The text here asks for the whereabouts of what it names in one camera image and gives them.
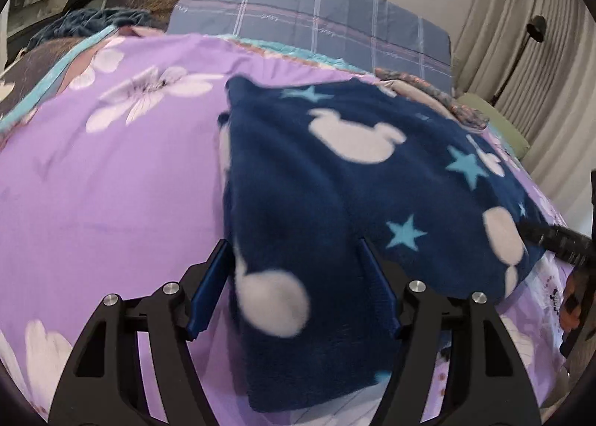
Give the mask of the beige pleated curtain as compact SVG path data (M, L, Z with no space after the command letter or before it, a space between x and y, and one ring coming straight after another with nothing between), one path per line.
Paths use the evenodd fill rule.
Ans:
M595 20L583 0L473 0L454 88L484 99L530 144L533 181L576 231L591 225Z

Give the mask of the dark deer print quilt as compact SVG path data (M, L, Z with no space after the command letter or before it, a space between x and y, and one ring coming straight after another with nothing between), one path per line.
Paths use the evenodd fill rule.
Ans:
M82 40L107 26L149 26L164 31L179 0L68 0L47 23L16 42L16 56L1 72L1 115L8 113L40 79Z

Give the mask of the dark teal fuzzy blanket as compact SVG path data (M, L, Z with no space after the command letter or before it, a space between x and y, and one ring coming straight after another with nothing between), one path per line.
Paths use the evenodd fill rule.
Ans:
M153 18L144 9L124 9L110 7L109 9L74 10L61 16L58 20L45 26L34 34L28 41L26 49L31 51L39 45L61 38L89 38L100 33L108 26L151 26Z

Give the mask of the navy star fleece baby jacket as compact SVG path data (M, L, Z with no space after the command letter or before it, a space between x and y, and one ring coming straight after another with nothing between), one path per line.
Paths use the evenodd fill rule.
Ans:
M227 82L224 229L247 396L259 412L312 407L380 381L399 323L379 255L435 292L492 302L542 257L522 219L542 211L482 137L359 79Z

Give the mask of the green pillow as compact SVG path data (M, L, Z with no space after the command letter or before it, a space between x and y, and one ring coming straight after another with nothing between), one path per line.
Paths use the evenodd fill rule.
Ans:
M518 160L523 159L530 149L529 142L494 106L473 93L464 93L457 99L457 102L479 110L485 117L488 117L492 133L507 144L508 149Z

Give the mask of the purple floral bed sheet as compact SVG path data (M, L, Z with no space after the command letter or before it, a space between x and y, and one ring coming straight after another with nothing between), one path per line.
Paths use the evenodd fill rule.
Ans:
M182 65L210 92L168 90L138 120L91 133L103 92L143 70ZM110 291L139 296L205 258L222 231L217 117L225 80L265 86L349 73L198 35L47 44L1 79L1 113L37 106L1 147L1 362L47 417L86 320Z

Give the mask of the folded floral clothes stack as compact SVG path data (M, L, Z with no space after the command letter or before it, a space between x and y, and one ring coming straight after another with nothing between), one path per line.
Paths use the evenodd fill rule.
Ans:
M443 117L457 121L468 130L482 133L488 127L489 117L480 110L461 104L453 96L436 88L426 80L415 75L376 68L374 75L378 85L403 96L411 101L424 104Z

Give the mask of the blue plaid pillow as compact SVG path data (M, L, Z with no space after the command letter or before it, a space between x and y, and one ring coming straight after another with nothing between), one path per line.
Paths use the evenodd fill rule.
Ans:
M447 32L387 0L179 0L168 31L277 43L451 91Z

